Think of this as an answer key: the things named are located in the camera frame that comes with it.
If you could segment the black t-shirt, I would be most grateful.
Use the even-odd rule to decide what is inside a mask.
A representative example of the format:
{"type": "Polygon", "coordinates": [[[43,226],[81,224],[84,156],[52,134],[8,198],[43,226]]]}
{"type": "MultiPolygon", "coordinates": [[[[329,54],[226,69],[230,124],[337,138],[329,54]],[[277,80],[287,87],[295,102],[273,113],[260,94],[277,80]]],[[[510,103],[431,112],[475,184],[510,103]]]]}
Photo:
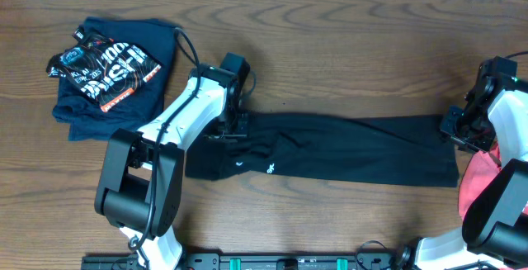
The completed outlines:
{"type": "Polygon", "coordinates": [[[224,143],[197,138],[185,175],[218,181],[248,171],[266,175],[416,187],[456,187],[454,146],[438,115],[344,119],[252,113],[247,135],[224,143]]]}

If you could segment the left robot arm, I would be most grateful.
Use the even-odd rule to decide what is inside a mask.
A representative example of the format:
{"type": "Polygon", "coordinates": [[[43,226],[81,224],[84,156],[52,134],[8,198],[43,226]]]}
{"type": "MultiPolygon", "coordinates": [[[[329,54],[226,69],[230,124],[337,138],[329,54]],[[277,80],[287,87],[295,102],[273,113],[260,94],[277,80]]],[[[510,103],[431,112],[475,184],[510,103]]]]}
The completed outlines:
{"type": "Polygon", "coordinates": [[[202,64],[186,90],[137,131],[117,130],[108,141],[95,210],[128,238],[128,256],[85,257],[84,269],[175,269],[182,257],[172,223],[182,195],[185,154],[210,124],[214,140],[243,137],[238,123],[249,64],[202,64]]]}

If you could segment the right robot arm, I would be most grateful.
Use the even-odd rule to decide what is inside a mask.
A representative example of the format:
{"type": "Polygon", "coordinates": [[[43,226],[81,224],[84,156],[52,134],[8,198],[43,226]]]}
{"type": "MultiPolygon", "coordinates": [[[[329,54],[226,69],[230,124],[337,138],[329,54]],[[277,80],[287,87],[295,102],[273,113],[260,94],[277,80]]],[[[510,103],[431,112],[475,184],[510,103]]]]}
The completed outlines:
{"type": "Polygon", "coordinates": [[[502,76],[487,109],[502,170],[483,189],[456,230],[418,240],[392,269],[522,269],[527,267],[527,82],[502,76]]]}

